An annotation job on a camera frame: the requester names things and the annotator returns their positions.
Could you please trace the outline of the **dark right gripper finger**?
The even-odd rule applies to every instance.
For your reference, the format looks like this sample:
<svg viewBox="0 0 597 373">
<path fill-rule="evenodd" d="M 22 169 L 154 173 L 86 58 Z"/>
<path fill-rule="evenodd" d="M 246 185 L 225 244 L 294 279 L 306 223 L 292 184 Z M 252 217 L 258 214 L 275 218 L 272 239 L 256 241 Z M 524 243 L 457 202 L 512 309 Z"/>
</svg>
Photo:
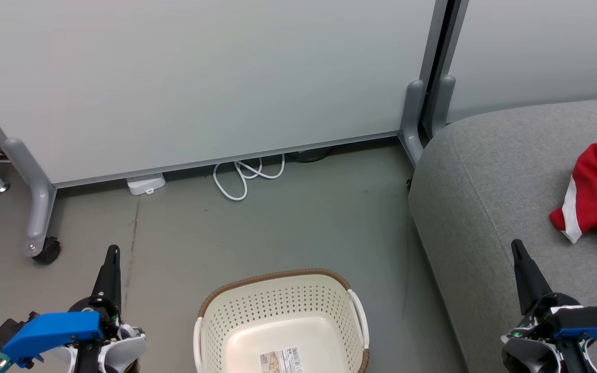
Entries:
<svg viewBox="0 0 597 373">
<path fill-rule="evenodd" d="M 542 317 L 554 303 L 552 288 L 521 239 L 511 242 L 511 251 L 520 312 L 523 316 Z"/>
</svg>

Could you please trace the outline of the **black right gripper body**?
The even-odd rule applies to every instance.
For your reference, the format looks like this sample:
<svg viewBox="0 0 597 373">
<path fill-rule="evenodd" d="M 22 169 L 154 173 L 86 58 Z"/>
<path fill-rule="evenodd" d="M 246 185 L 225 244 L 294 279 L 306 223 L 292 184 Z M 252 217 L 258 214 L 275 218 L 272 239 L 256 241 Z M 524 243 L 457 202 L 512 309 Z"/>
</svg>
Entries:
<svg viewBox="0 0 597 373">
<path fill-rule="evenodd" d="M 529 341 L 556 345 L 557 340 L 572 340 L 582 344 L 584 333 L 568 332 L 571 327 L 559 321 L 568 311 L 581 311 L 578 300 L 564 293 L 519 293 L 518 302 L 522 319 L 505 335 L 505 344 L 520 345 Z"/>
</svg>

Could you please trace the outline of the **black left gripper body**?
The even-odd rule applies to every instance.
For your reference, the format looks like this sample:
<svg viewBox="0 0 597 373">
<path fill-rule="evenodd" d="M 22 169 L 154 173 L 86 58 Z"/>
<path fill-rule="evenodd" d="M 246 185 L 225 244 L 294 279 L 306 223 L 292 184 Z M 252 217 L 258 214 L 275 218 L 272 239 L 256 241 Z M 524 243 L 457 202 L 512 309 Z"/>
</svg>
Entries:
<svg viewBox="0 0 597 373">
<path fill-rule="evenodd" d="M 99 314 L 98 333 L 90 340 L 94 342 L 119 341 L 123 339 L 121 312 L 117 303 L 104 295 L 85 297 L 69 307 L 68 312 L 97 312 Z"/>
</svg>

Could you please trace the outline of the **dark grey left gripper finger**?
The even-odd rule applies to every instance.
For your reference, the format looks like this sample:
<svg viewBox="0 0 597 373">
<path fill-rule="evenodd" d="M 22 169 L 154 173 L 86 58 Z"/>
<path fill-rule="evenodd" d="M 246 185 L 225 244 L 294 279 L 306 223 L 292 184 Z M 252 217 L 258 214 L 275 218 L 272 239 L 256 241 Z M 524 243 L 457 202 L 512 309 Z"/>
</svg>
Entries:
<svg viewBox="0 0 597 373">
<path fill-rule="evenodd" d="M 120 314 L 121 293 L 120 249 L 117 245 L 110 245 L 93 286 L 91 297 L 93 302 L 97 306 L 104 307 L 108 314 Z"/>
</svg>

